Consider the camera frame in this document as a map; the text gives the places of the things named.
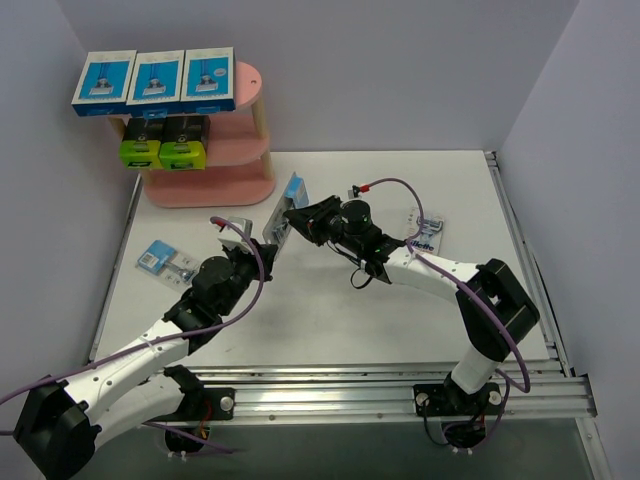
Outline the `white Gillette razor pack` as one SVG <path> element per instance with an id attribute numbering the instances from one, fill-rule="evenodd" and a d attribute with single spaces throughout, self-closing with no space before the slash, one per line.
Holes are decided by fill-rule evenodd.
<path id="1" fill-rule="evenodd" d="M 411 207 L 408 210 L 404 224 L 403 239 L 411 238 L 410 244 L 415 250 L 437 255 L 444 231 L 445 219 L 443 216 L 425 211 L 423 221 L 419 218 L 419 208 Z"/>

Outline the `black green razor box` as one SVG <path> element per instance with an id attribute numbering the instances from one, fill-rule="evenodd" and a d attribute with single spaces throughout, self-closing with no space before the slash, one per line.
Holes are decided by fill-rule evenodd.
<path id="1" fill-rule="evenodd" d="M 159 159 L 167 171 L 204 170 L 210 120 L 208 116 L 175 116 L 164 124 Z"/>
<path id="2" fill-rule="evenodd" d="M 165 120 L 131 118 L 126 126 L 119 158 L 128 169 L 162 169 L 159 158 Z"/>

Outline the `blue Harry's razor box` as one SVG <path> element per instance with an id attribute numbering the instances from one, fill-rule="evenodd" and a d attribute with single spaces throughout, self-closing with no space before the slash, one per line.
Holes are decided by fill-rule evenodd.
<path id="1" fill-rule="evenodd" d="M 184 50 L 138 53 L 126 100 L 134 118 L 165 118 L 182 112 Z"/>
<path id="2" fill-rule="evenodd" d="M 235 101 L 233 47 L 185 51 L 180 103 L 184 113 L 232 112 Z"/>
<path id="3" fill-rule="evenodd" d="M 89 52 L 71 105 L 80 117 L 124 115 L 136 50 Z"/>

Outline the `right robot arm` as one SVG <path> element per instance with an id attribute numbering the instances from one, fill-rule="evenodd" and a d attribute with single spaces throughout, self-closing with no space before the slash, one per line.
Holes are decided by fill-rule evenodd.
<path id="1" fill-rule="evenodd" d="M 284 213 L 307 241 L 332 243 L 367 275 L 390 285 L 413 287 L 459 308 L 470 347 L 444 381 L 444 400 L 455 412 L 469 411 L 494 371 L 536 326 L 537 307 L 509 266 L 498 259 L 464 263 L 425 255 L 376 226 L 366 202 L 331 196 Z"/>

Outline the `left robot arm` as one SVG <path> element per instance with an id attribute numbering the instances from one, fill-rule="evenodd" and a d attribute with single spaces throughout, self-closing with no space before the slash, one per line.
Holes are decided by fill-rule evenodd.
<path id="1" fill-rule="evenodd" d="M 204 386 L 180 360 L 222 328 L 252 282 L 268 281 L 278 248 L 240 243 L 204 261 L 191 287 L 113 360 L 29 387 L 13 438 L 47 479 L 69 479 L 110 440 L 157 417 L 190 419 Z"/>

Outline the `pink three-tier shelf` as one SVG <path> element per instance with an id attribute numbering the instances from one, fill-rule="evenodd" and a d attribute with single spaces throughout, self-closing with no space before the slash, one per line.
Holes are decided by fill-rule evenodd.
<path id="1" fill-rule="evenodd" d="M 141 169 L 143 191 L 164 208 L 246 206 L 268 198 L 276 184 L 259 71 L 235 63 L 236 109 L 209 116 L 205 167 L 170 172 Z"/>

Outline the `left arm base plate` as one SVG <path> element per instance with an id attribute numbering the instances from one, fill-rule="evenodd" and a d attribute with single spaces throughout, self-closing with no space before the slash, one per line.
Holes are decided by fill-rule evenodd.
<path id="1" fill-rule="evenodd" d="M 204 388 L 197 396 L 196 419 L 229 421 L 234 417 L 236 390 L 230 387 Z"/>

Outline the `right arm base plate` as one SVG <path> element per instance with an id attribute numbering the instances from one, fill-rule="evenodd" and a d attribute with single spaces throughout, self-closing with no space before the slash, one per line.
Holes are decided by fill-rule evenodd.
<path id="1" fill-rule="evenodd" d="M 455 383 L 414 384 L 412 389 L 418 416 L 497 415 L 503 400 L 500 388 L 495 383 L 487 383 L 473 394 L 467 394 Z"/>

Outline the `aluminium rail frame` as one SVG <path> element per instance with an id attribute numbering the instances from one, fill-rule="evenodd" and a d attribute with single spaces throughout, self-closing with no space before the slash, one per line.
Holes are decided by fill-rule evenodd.
<path id="1" fill-rule="evenodd" d="M 444 256 L 507 262 L 541 321 L 521 344 L 529 394 L 513 392 L 493 438 L 472 453 L 436 447 L 435 418 L 413 388 L 437 384 L 466 348 L 457 308 L 374 283 L 292 235 L 255 309 L 185 359 L 210 388 L 235 391 L 234 416 L 212 424 L 230 455 L 170 456 L 138 427 L 100 448 L 82 479 L 607 479 L 589 381 L 568 357 L 494 158 L 481 151 L 277 153 L 277 181 L 301 175 L 312 201 L 376 181 L 375 222 L 393 236 L 418 193 L 444 216 Z"/>

